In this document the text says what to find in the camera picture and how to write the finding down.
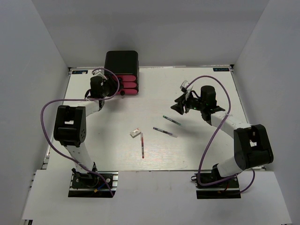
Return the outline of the black drawer cabinet pink drawers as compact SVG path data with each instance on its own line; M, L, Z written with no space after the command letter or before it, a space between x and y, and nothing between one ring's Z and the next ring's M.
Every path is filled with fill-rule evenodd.
M120 80L117 94L137 95L139 92L139 60L138 52L108 51L105 56L104 68L114 72Z

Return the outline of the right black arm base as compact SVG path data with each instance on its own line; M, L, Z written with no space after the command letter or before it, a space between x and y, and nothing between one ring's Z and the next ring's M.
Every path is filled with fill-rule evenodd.
M209 186L203 186L197 179L198 173L195 173L191 177L191 181L196 184L196 197L197 199L240 199L240 186L236 177L229 180L213 184ZM217 165L214 165L211 171L201 171L200 181L202 184L212 183L221 180Z

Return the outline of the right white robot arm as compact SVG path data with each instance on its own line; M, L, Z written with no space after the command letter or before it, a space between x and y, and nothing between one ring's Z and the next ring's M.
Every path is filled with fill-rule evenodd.
M200 173L196 175L196 180L201 186L222 187L244 170L274 161L265 126L251 125L231 116L217 105L216 91L212 86L203 86L199 96L193 96L192 90L186 85L181 85L180 89L183 94L175 100L176 104L171 106L171 109L179 114L188 113L189 110L200 111L205 122L233 139L233 157L214 165L210 177L206 179L201 179Z

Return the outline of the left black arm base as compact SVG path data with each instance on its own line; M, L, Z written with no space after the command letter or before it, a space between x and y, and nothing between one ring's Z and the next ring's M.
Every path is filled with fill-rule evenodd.
M117 190L119 172L98 172L103 176L113 195ZM72 169L68 197L76 198L112 198L111 192L100 177L80 173Z

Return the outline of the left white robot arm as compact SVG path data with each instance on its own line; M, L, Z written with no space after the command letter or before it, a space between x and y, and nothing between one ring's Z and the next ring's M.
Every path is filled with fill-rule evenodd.
M57 109L54 125L54 139L67 149L70 157L75 161L76 171L85 173L83 182L88 187L94 187L99 182L99 175L95 173L96 165L91 160L84 144L87 128L86 118L100 111L105 98L114 96L123 88L121 78L114 75L103 78L94 76L90 79L90 89L84 96L84 101L75 105L60 105Z

